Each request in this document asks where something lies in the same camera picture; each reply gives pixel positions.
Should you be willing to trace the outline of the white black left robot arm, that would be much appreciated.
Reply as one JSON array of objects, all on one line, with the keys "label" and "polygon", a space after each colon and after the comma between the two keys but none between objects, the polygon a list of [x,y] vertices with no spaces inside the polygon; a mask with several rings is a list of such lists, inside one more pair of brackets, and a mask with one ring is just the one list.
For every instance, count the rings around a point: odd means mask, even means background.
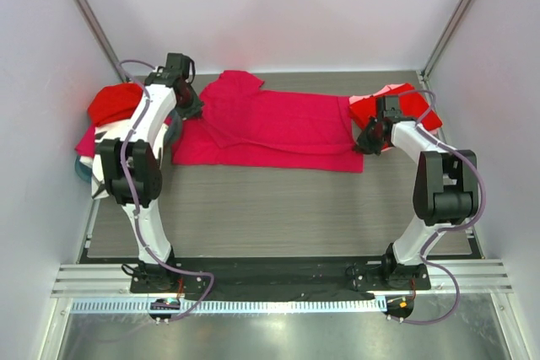
[{"label": "white black left robot arm", "polygon": [[133,293],[168,293],[181,274],[159,213],[165,147],[184,120],[198,119],[203,102],[192,87],[195,62],[170,53],[144,80],[132,78],[141,99],[126,120],[102,132],[96,142],[93,196],[111,197],[126,213],[138,245],[136,265],[122,265]]}]

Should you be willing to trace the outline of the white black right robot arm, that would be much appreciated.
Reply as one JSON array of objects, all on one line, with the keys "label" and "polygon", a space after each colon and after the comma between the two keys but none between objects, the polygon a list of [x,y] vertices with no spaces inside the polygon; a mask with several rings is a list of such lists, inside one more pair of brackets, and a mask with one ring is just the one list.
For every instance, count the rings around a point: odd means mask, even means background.
[{"label": "white black right robot arm", "polygon": [[445,234],[466,229],[468,220],[483,210],[477,155],[442,142],[420,120],[406,116],[397,95],[376,98],[375,116],[355,148],[379,154],[385,146],[402,150],[417,165],[414,216],[402,236],[389,244],[380,265],[356,267],[357,280],[383,290],[428,287],[429,252]]}]

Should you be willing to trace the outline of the magenta pink t shirt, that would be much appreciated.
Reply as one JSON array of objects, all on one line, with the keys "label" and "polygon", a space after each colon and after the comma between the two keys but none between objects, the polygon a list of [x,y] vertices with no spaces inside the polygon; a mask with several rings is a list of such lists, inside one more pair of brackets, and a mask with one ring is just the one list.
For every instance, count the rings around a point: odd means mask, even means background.
[{"label": "magenta pink t shirt", "polygon": [[173,164],[363,172],[348,97],[263,85],[243,71],[225,71],[207,85],[202,116],[184,122]]}]

